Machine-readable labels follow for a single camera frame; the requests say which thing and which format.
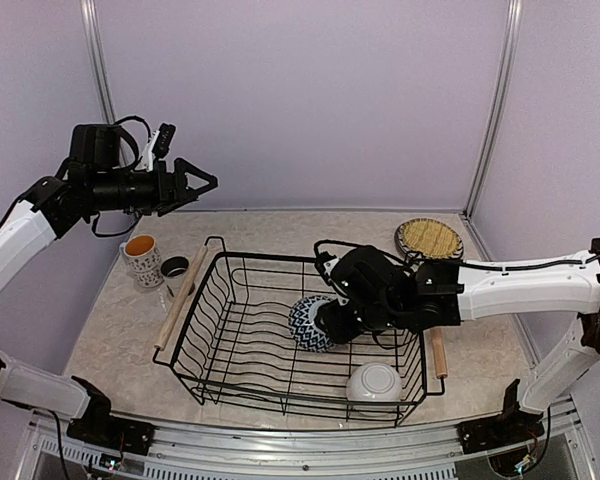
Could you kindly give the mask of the blue white patterned bowl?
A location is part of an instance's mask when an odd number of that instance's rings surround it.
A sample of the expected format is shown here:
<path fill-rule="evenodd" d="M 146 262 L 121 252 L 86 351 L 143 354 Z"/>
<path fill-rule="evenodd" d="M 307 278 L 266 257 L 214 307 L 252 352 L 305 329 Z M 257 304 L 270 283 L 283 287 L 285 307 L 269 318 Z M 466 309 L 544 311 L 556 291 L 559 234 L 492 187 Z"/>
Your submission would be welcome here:
<path fill-rule="evenodd" d="M 313 353 L 324 353 L 334 347 L 328 335 L 317 325 L 318 310 L 330 303 L 332 298 L 324 295 L 303 297 L 292 307 L 288 327 L 299 348 Z"/>

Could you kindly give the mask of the plain white bowl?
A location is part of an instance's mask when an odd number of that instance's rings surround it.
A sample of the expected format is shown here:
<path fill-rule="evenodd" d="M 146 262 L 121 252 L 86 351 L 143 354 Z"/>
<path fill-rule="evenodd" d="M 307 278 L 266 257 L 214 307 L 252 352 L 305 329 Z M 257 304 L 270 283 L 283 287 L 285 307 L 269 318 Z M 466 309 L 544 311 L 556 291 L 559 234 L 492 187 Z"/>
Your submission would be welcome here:
<path fill-rule="evenodd" d="M 398 372 L 385 363 L 370 362 L 357 368 L 346 385 L 349 401 L 395 402 L 402 389 Z"/>

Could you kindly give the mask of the white floral patterned mug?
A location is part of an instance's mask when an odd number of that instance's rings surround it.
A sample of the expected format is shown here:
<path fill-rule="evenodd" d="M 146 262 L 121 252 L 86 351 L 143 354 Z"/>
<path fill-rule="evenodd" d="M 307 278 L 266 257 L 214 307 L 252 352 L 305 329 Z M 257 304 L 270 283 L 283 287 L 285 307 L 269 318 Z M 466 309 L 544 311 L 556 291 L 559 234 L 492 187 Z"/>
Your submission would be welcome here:
<path fill-rule="evenodd" d="M 151 289 L 163 284 L 164 277 L 160 270 L 162 258 L 153 236 L 132 237 L 122 242 L 119 250 L 137 286 Z"/>

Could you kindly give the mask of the white brown ceramic cup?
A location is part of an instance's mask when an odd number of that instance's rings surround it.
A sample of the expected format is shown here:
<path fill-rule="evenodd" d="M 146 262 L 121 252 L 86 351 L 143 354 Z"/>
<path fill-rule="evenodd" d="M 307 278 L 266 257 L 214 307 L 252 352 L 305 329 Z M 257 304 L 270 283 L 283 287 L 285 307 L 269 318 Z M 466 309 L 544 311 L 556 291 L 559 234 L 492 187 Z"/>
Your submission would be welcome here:
<path fill-rule="evenodd" d="M 160 272 L 171 297 L 178 293 L 189 266 L 189 260 L 184 256 L 173 256 L 163 261 Z"/>

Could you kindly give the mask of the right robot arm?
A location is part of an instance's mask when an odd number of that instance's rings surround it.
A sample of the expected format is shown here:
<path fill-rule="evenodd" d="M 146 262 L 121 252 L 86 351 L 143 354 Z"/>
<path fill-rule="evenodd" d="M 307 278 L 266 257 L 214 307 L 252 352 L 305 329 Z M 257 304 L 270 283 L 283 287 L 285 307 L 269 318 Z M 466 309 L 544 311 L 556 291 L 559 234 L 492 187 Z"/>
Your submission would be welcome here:
<path fill-rule="evenodd" d="M 503 411 L 491 423 L 500 443 L 515 442 L 600 361 L 600 237 L 570 255 L 522 262 L 405 262 L 363 245 L 343 257 L 318 251 L 315 266 L 336 297 L 312 302 L 309 318 L 335 344 L 363 333 L 420 333 L 504 314 L 575 313 L 563 339 L 507 388 Z"/>

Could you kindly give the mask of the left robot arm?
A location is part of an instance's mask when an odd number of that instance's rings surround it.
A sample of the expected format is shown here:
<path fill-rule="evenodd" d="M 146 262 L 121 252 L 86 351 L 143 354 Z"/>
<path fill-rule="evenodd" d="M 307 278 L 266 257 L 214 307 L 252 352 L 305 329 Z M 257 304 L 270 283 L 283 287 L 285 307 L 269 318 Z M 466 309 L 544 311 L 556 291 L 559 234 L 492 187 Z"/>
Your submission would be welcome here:
<path fill-rule="evenodd" d="M 172 170 L 167 168 L 164 158 L 174 134 L 173 125 L 163 124 L 139 148 L 122 121 L 76 126 L 57 173 L 20 194 L 0 221 L 0 293 L 79 221 L 96 220 L 107 211 L 164 216 L 217 188 L 216 176 L 182 158 L 174 160 Z M 120 434 L 109 398 L 95 386 L 1 352 L 0 400 L 64 416 L 73 429 L 101 445 Z"/>

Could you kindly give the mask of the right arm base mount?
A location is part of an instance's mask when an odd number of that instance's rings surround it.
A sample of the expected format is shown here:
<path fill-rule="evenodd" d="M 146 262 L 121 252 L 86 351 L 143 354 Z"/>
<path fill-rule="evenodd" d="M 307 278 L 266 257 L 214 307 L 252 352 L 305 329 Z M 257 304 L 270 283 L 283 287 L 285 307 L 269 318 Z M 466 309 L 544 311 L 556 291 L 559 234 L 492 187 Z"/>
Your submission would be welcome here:
<path fill-rule="evenodd" d="M 500 413 L 461 422 L 456 431 L 464 454 L 493 450 L 530 441 L 545 433 L 543 415 Z"/>

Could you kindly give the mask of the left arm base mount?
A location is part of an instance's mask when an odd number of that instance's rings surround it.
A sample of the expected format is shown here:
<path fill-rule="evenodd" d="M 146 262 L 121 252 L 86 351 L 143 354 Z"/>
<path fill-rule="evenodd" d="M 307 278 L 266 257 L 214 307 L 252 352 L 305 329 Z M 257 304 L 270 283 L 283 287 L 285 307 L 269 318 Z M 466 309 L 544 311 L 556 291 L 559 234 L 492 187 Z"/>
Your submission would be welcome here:
<path fill-rule="evenodd" d="M 105 411 L 86 413 L 70 421 L 67 435 L 87 444 L 147 456 L 155 433 L 151 423 L 113 416 Z"/>

